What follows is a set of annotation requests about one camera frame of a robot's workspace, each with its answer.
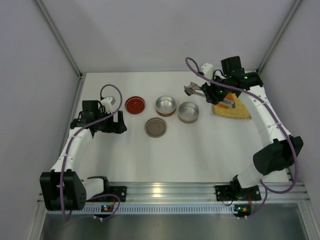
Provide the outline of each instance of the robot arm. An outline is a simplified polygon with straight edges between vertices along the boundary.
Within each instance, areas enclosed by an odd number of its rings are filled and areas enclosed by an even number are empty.
[[[98,194],[110,194],[109,181],[104,176],[90,177],[85,181],[80,180],[77,175],[87,146],[90,144],[97,131],[103,133],[121,134],[127,130],[122,111],[118,111],[118,121],[113,121],[113,116],[100,121],[90,127],[81,130],[82,127],[98,121],[113,112],[114,97],[108,96],[97,100],[86,100],[82,102],[82,111],[78,118],[70,124],[70,130],[66,144],[57,162],[49,172],[43,172],[40,177],[40,185],[45,206],[49,211],[61,210],[60,188],[63,187],[64,206],[66,210],[82,210],[86,201]],[[61,169],[64,158],[66,158],[63,186],[60,186]]]
[[[292,137],[291,133],[282,125],[266,96],[265,88],[259,75],[256,72],[245,73],[241,66],[239,56],[224,59],[221,61],[221,65],[223,71],[221,72],[222,77],[214,76],[214,68],[209,63],[205,63],[199,73],[207,79],[213,79],[215,82],[228,85],[233,89],[213,83],[205,83],[200,87],[203,91],[203,97],[206,98],[208,103],[214,105],[223,103],[227,105],[224,103],[226,95],[229,93],[236,94],[252,116],[263,146],[260,151],[253,155],[253,163],[245,171],[236,175],[230,182],[233,196],[235,199],[240,200],[246,198],[250,192],[255,193],[259,181],[266,178],[270,173],[281,171],[294,164],[289,143],[280,130],[279,125],[281,125],[289,136],[296,155],[299,154],[303,146],[303,141],[300,136]],[[247,93],[235,90],[235,88],[246,90],[261,98],[263,102],[258,101],[255,97]],[[277,122],[271,116],[271,113],[265,105],[269,107],[278,120]]]

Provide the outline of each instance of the metal corner post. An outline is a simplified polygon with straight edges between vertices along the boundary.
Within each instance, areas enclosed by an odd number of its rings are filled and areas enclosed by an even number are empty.
[[[68,59],[68,61],[70,62],[75,74],[81,78],[81,76],[83,75],[81,73],[81,71],[78,68],[78,65],[76,64],[74,58],[72,57],[69,49],[67,48],[67,45],[64,41],[64,39],[62,38],[61,34],[59,33],[58,28],[56,27],[56,25],[54,24],[49,12],[47,11],[44,3],[42,2],[42,0],[32,0],[36,6],[36,8],[39,10],[40,14],[42,15],[44,21],[47,23],[50,31],[52,32],[53,36],[55,37],[57,43],[59,44],[61,50],[63,51],[65,57]]]
[[[35,206],[34,218],[26,234],[26,240],[39,240],[44,227],[47,209],[44,204],[37,203]]]
[[[277,47],[280,39],[282,38],[282,36],[284,35],[286,29],[288,28],[289,23],[291,22],[291,20],[295,16],[297,10],[299,9],[299,7],[301,6],[301,3],[303,1],[304,0],[295,0],[294,3],[292,4],[288,14],[286,15],[286,17],[283,20],[283,23],[281,24],[280,29],[278,30],[277,34],[275,35],[275,38],[273,39],[270,47],[268,48],[268,50],[264,54],[264,56],[262,58],[262,62],[260,63],[260,65],[259,65],[259,67],[257,69],[257,73],[260,74],[264,70],[264,68],[265,68],[265,66],[266,66],[271,54],[274,52],[274,50]]]
[[[320,226],[311,202],[298,203],[306,233],[311,240],[320,240]]]
[[[60,146],[60,150],[59,153],[61,153],[61,151],[64,149],[65,143],[67,141],[68,135],[69,135],[69,129],[70,129],[70,123],[72,122],[72,120],[75,117],[76,111],[77,111],[77,107],[78,107],[78,103],[79,103],[79,99],[82,93],[82,89],[84,86],[84,82],[86,80],[86,76],[87,74],[85,73],[83,76],[79,77],[79,82],[76,86],[75,89],[75,93],[73,95],[73,99],[72,99],[72,104],[71,104],[71,108],[70,108],[70,112],[68,115],[68,119],[67,119],[67,123],[66,126],[64,128],[64,136],[63,136],[63,140]]]

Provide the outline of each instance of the black bracket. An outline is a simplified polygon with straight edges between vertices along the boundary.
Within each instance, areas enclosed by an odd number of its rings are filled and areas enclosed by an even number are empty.
[[[260,201],[261,194],[259,191],[259,187],[253,186],[250,188],[245,188],[245,193],[239,195],[236,194],[230,185],[216,185],[215,194],[216,200],[219,202],[227,202],[227,201],[249,201],[249,195],[252,201]]]
[[[61,211],[60,200],[61,172],[43,172],[40,185],[45,207],[49,211]],[[65,210],[82,210],[86,204],[87,193],[75,171],[67,170],[63,176]]]
[[[82,101],[82,111],[79,113],[78,118],[75,118],[71,124],[70,128],[74,129],[77,127],[84,127],[87,124],[90,124],[94,121],[100,120],[107,117],[111,113],[107,113],[100,101],[98,100],[84,100]],[[89,127],[92,136],[95,135],[97,131],[103,133],[115,133],[122,134],[127,131],[127,127],[124,121],[124,115],[122,111],[117,112],[117,122],[114,122],[114,116],[109,117],[108,119],[98,122]]]
[[[298,156],[304,142],[300,136],[292,137],[290,135],[289,138],[294,147],[295,154]],[[290,145],[286,139],[282,141],[274,139],[273,143],[265,146],[253,155],[253,164],[256,170],[264,176],[286,169],[292,166],[294,162]]]
[[[126,202],[127,198],[127,187],[126,186],[110,186],[108,194],[117,195],[122,203]],[[100,197],[93,200],[88,200],[87,203],[101,203],[101,202],[113,202],[113,196]]]

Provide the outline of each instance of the tin lid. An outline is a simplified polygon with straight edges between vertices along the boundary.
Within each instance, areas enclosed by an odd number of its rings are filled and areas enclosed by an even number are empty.
[[[146,107],[145,100],[139,96],[132,96],[125,102],[125,109],[130,114],[140,114]]]
[[[160,138],[167,131],[167,124],[158,117],[149,119],[145,124],[145,132],[152,138]]]

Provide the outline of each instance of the gray wall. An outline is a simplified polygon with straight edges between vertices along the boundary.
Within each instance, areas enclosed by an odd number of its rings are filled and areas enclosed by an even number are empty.
[[[77,77],[31,0],[0,1],[0,239],[25,239]]]
[[[300,179],[320,220],[319,10],[319,0],[302,3],[261,78],[282,122],[303,138]]]
[[[43,0],[84,72],[258,68],[294,0]]]

